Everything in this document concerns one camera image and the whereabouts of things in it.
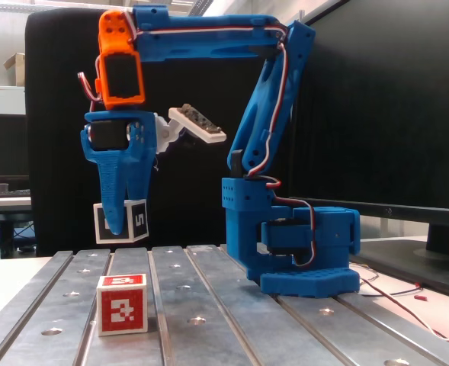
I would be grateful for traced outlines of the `blue gripper, black servo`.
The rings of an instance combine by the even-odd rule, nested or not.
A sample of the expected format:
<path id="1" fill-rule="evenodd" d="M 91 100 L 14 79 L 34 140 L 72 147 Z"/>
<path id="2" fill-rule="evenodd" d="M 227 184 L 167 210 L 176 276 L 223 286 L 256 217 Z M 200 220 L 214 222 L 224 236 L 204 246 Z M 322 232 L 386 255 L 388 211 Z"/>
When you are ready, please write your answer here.
<path id="1" fill-rule="evenodd" d="M 124 199 L 148 197 L 156 157 L 156 118 L 138 110 L 97 111 L 85 115 L 80 133 L 85 158 L 95 160 L 101 186 L 101 203 L 110 231 L 123 231 Z M 124 160 L 138 160 L 129 165 Z"/>

